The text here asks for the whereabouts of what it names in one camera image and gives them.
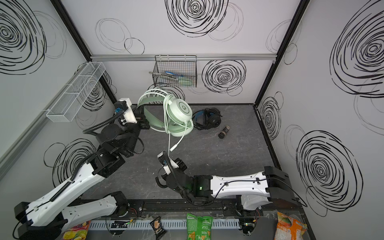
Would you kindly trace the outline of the mint green headphones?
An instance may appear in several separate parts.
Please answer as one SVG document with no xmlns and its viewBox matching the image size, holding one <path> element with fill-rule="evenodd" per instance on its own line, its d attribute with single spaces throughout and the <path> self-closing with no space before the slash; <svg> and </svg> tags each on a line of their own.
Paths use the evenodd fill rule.
<svg viewBox="0 0 384 240">
<path fill-rule="evenodd" d="M 146 105 L 161 103 L 163 119 L 160 120 L 150 113 Z M 144 92 L 138 100 L 138 107 L 143 107 L 144 115 L 149 121 L 150 128 L 154 131 L 166 133 L 169 137 L 179 138 L 179 141 L 168 147 L 168 152 L 174 151 L 183 138 L 194 129 L 193 111 L 189 104 L 176 97 L 173 93 L 154 88 Z"/>
</svg>

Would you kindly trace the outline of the black blue headphones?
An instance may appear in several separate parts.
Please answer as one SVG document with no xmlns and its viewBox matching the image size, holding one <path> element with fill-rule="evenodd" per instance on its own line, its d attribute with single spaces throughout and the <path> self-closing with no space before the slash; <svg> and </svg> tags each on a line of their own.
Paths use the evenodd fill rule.
<svg viewBox="0 0 384 240">
<path fill-rule="evenodd" d="M 199 117 L 203 118 L 202 124 L 198 123 Z M 194 112 L 192 120 L 194 128 L 201 131 L 217 128 L 222 122 L 221 117 L 221 112 L 217 108 L 205 108 L 203 110 Z"/>
</svg>

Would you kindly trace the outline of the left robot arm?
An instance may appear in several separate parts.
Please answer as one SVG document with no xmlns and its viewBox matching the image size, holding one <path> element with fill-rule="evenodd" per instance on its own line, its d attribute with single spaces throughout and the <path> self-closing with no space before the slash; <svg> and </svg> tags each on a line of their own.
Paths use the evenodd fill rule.
<svg viewBox="0 0 384 240">
<path fill-rule="evenodd" d="M 33 202 L 15 206 L 18 220 L 15 240 L 55 240 L 70 228 L 105 216 L 124 216 L 129 203 L 121 191 L 75 206 L 73 203 L 88 189 L 116 172 L 125 159 L 136 154 L 141 130 L 149 129 L 142 107 L 130 107 L 127 101 L 115 105 L 109 119 L 83 130 L 96 137 L 99 148 L 77 161 L 71 176 L 52 191 Z"/>
</svg>

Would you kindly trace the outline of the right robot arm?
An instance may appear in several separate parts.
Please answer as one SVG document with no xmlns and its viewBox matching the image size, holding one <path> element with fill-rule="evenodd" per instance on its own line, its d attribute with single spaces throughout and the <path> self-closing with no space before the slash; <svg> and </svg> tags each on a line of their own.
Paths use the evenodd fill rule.
<svg viewBox="0 0 384 240">
<path fill-rule="evenodd" d="M 189 176 L 187 166 L 181 159 L 172 160 L 167 152 L 157 156 L 165 173 L 156 177 L 157 185 L 168 188 L 181 195 L 188 203 L 205 207 L 216 200 L 231 196 L 239 196 L 244 210 L 274 204 L 278 208 L 300 208 L 304 201 L 297 197 L 292 188 L 290 177 L 278 168 L 266 166 L 263 171 L 235 177 L 212 175 Z"/>
</svg>

